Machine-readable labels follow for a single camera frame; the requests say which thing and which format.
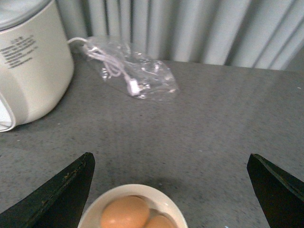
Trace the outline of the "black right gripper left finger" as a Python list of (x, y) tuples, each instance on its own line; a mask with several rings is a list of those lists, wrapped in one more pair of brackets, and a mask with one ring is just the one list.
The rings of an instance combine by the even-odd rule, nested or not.
[(76, 228), (95, 170), (86, 152), (61, 172), (0, 215), (2, 228)]

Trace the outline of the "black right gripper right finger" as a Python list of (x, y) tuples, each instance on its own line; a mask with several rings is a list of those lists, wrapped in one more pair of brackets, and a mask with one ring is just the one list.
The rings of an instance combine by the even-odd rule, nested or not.
[(256, 198), (271, 228), (304, 226), (304, 182), (259, 154), (247, 163)]

